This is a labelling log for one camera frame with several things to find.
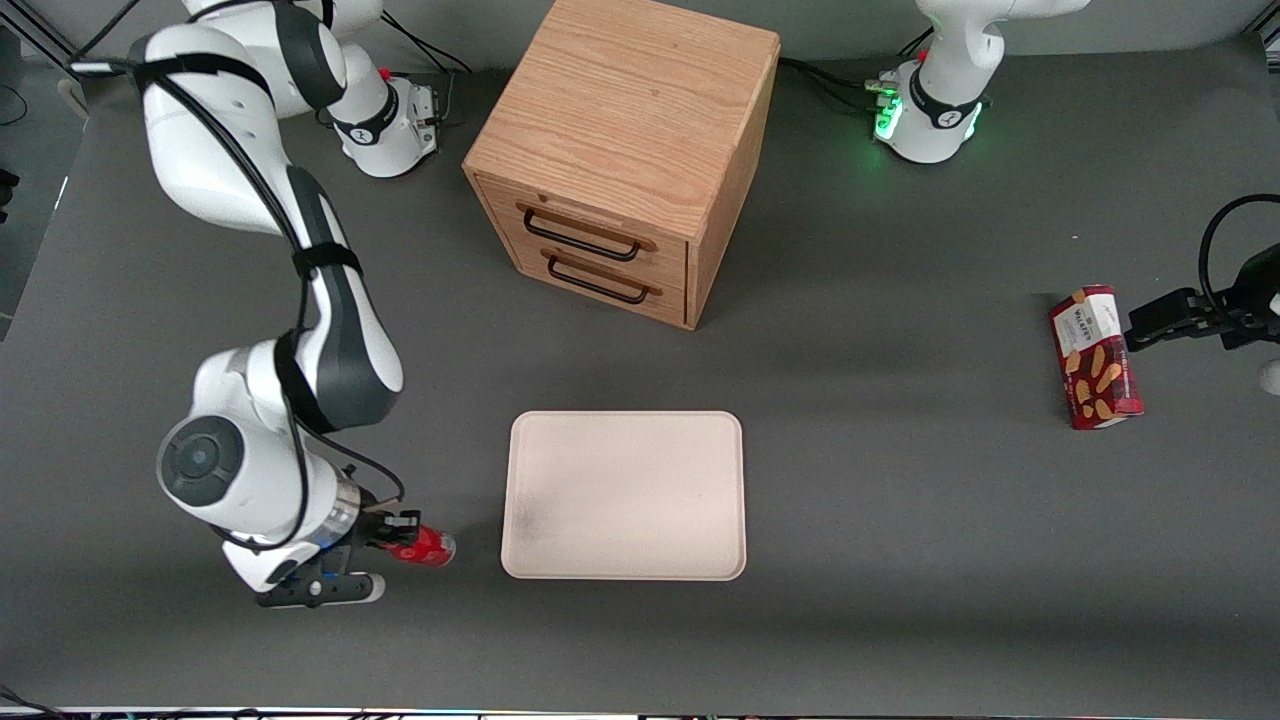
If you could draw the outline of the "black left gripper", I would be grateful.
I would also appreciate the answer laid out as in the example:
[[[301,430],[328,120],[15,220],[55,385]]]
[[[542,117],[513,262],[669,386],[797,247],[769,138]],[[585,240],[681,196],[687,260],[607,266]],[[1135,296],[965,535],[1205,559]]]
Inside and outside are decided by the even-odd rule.
[[[1279,343],[1279,255],[1254,255],[1234,283],[1212,297],[1225,318],[1222,348],[1233,351],[1253,343]],[[1193,288],[1174,290],[1129,313],[1126,348],[1139,352],[1155,345],[1202,336],[1204,302]]]

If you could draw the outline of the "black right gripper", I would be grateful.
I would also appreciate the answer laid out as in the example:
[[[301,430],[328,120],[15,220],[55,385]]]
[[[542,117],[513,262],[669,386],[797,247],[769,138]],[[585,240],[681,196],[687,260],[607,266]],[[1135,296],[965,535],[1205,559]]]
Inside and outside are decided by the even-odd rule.
[[[317,556],[321,577],[353,573],[355,556],[367,547],[398,557],[401,546],[387,542],[394,533],[417,533],[420,521],[420,511],[393,514],[390,510],[378,506],[372,492],[361,492],[355,524],[333,546]]]

